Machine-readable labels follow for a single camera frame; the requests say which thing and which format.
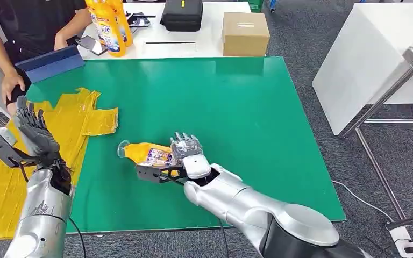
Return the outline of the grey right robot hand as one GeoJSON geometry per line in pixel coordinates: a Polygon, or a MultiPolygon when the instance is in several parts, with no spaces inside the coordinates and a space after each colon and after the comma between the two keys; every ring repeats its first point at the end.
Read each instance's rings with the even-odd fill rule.
{"type": "Polygon", "coordinates": [[[194,135],[175,132],[169,141],[176,165],[193,167],[202,164],[203,147],[194,135]]]}

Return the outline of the person's left hand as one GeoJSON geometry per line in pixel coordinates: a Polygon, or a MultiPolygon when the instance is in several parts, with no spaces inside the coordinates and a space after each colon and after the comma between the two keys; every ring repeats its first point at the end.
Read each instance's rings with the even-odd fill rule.
{"type": "Polygon", "coordinates": [[[63,37],[62,34],[57,33],[55,35],[55,40],[54,40],[54,50],[58,51],[60,49],[66,48],[68,46],[67,40],[63,37]]]}

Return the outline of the person's right hand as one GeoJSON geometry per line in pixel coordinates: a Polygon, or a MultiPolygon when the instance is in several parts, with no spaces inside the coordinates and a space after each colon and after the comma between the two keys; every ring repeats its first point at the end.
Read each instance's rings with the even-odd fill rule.
{"type": "Polygon", "coordinates": [[[12,93],[15,89],[19,89],[19,91],[24,92],[26,90],[24,80],[16,70],[13,69],[6,71],[4,73],[4,78],[1,85],[2,99],[4,104],[12,100],[12,93]]]}

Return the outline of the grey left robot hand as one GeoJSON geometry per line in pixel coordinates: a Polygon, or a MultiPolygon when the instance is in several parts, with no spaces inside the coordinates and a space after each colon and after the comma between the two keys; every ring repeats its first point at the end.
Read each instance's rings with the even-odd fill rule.
{"type": "Polygon", "coordinates": [[[35,104],[28,102],[25,96],[19,96],[12,121],[21,135],[28,155],[43,158],[49,166],[55,160],[61,159],[60,145],[47,128],[44,111],[36,111],[34,107],[35,104]]]}

